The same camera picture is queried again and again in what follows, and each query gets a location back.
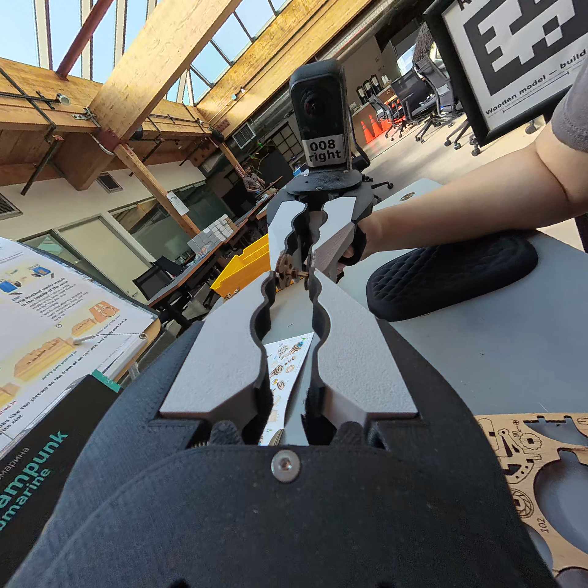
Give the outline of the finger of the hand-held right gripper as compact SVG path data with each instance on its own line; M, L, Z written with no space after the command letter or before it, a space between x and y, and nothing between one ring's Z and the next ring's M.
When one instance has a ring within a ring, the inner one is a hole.
M311 218L307 204L285 201L280 204L268 225L270 269L277 270L279 259L292 258L292 269L305 271L305 261L312 245Z
M308 282L312 280L315 270L332 281L336 280L339 260L351 245L355 234L355 205L356 197L341 196L325 202L321 211L311 213L312 245L307 257Z

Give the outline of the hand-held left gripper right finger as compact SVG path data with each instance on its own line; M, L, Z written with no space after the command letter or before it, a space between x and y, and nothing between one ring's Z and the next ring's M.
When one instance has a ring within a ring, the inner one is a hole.
M415 418L415 402L378 320L318 269L308 285L318 337L301 415L309 445L328 445L345 423L364 429Z

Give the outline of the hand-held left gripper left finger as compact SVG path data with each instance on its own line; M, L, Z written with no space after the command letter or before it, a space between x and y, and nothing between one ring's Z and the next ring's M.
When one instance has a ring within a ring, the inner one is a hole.
M257 445L273 407L267 352L275 272L257 277L211 312L160 407L162 417L232 422Z

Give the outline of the small wooden gear part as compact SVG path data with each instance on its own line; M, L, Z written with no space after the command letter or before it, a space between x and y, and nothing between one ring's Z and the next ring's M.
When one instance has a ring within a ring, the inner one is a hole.
M285 252L278 257L275 266L276 291L284 290L295 283L303 281L307 289L308 272L296 266L292 255Z

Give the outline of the person's right forearm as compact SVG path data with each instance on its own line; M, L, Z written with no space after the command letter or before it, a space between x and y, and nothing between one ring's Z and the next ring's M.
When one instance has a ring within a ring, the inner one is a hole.
M508 153L440 189L392 207L390 249L540 229L587 213L587 153L548 126Z

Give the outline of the printed parts instruction sheet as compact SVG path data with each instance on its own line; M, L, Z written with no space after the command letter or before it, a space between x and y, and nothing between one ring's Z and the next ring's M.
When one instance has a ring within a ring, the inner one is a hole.
M273 406L258 445L277 445L283 434L290 395L314 338L309 332L264 345Z

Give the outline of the laser-cut wooden parts sheet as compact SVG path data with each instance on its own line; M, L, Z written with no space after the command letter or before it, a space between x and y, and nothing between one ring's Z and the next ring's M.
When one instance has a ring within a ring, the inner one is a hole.
M535 432L530 423L539 423L541 417L556 425L570 418L579 434L587 438L587 413L540 411L475 418L496 453L520 520L545 540L552 557L552 573L562 579L565 571L587 571L587 552L573 546L548 522L535 492L536 479L541 469L561 462L559 452L571 453L587 466L587 446Z

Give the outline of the black model kit box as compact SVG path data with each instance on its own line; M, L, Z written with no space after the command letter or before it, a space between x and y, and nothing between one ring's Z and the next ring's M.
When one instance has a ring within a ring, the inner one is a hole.
M75 461L121 390L85 376L1 456L1 586L40 537Z

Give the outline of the person's right hand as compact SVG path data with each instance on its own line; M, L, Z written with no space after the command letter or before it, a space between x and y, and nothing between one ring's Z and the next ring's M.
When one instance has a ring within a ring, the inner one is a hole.
M360 220L355 226L350 245L339 261L344 266L352 266L372 254L389 250L394 245L395 237L391 237L390 234L396 228L397 220L391 209L373 212Z

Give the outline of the black office chair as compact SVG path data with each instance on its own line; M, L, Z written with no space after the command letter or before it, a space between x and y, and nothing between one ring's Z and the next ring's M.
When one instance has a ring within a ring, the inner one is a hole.
M416 62L413 69L431 87L435 96L435 112L417 136L420 143L424 143L424 136L431 126L452 127L455 120L463 114L463 107L450 77L431 57L423 57Z
M392 190L394 185L392 182L384 181L380 183L373 183L374 179L364 173L364 171L371 165L371 161L363 152L360 155L352 155L352 169L358 171L362 175L364 182L370 183L372 189L386 186L387 189Z
M395 119L393 118L391 108L387 104L382 102L378 95L371 96L369 98L369 102L376 112L378 123L382 127L382 130L385 132L385 137L388 138L391 131L393 131L391 135L391 141L393 141L394 135L398 129L398 123L396 123Z
M161 289L170 285L179 276L184 267L165 256L158 258L142 275L133 279L133 284L146 300L153 298Z

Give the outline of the yellow plastic bin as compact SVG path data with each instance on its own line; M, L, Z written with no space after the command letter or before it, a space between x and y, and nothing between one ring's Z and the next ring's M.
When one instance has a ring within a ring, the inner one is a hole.
M235 255L212 283L211 290L221 298L231 298L270 270L269 236L266 234Z

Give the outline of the long dark work table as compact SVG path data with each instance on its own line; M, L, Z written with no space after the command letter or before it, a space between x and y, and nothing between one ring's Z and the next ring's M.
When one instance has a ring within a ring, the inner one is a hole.
M154 311L167 309L175 317L177 312L171 309L171 298L175 293L180 292L181 295L190 293L197 290L197 286L206 282L210 277L219 275L222 271L221 266L218 265L220 258L234 252L233 247L244 238L249 226L256 226L258 215L263 215L263 210L268 206L272 198L273 196L269 196L258 203L244 217L243 222L237 226L234 234L228 239L217 243L200 261L187 267L170 284L156 292L155 296L148 300L147 306Z

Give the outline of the black wrist rest pad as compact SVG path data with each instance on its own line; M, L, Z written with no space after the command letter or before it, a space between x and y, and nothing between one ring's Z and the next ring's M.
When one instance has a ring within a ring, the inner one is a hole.
M505 288L539 262L518 232L414 249L376 269L366 283L368 309L398 322Z

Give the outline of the instruction poster board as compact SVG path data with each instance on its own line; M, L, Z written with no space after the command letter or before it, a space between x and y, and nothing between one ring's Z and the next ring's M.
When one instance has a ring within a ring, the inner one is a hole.
M80 379L114 376L146 340L92 339L146 333L157 315L65 261L1 238L1 453L14 445Z

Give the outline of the black framed marker sign board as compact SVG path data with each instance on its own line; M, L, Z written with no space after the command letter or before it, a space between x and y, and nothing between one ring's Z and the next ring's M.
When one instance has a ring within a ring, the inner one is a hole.
M423 16L481 146L556 106L587 62L587 1L434 1Z

